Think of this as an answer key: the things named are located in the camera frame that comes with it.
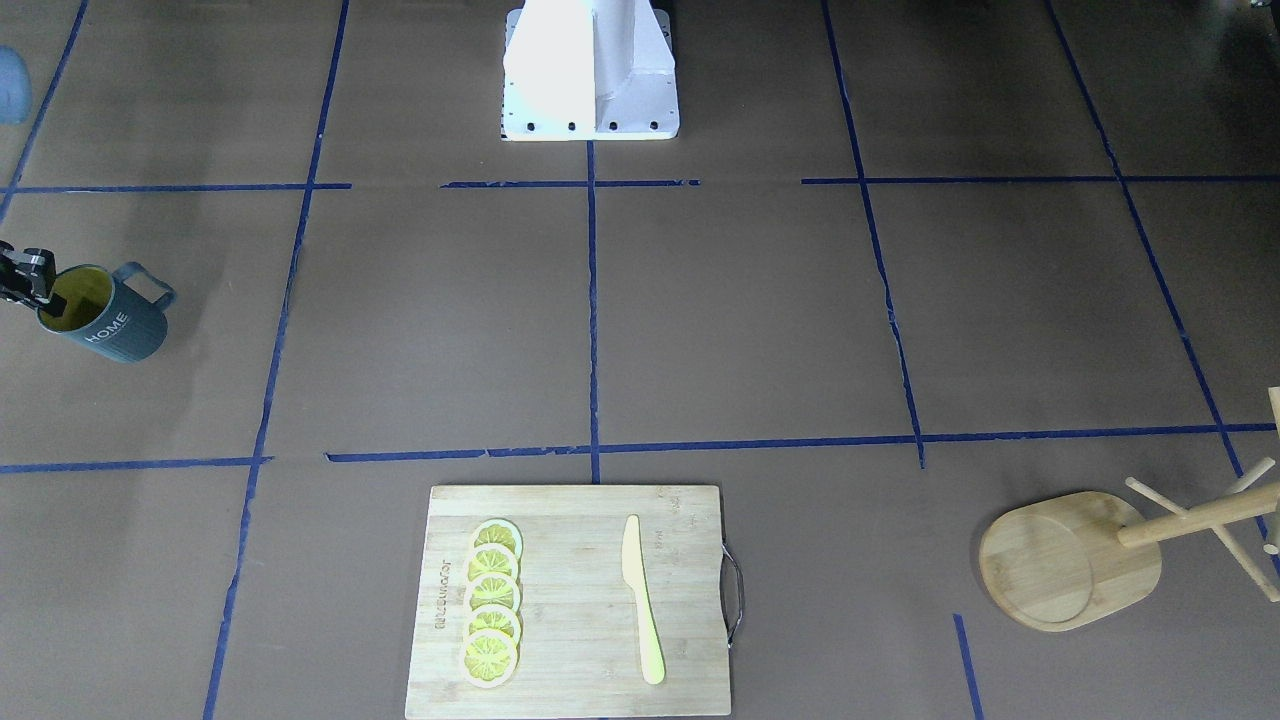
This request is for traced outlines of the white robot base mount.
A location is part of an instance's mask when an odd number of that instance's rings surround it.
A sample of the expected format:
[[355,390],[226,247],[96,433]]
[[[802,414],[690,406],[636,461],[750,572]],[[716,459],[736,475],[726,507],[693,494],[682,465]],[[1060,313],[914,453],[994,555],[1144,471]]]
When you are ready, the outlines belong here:
[[681,126],[672,1],[526,1],[506,15],[500,137],[667,141]]

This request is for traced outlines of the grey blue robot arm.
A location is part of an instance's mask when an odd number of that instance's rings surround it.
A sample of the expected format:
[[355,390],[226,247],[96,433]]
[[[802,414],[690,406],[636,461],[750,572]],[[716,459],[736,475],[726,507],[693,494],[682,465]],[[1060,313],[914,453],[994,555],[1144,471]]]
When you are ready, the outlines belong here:
[[[1,46],[1,123],[24,122],[31,108],[32,87],[26,61],[13,47]],[[15,250],[6,242],[1,247],[3,300],[37,311],[54,305],[55,255],[45,249]]]

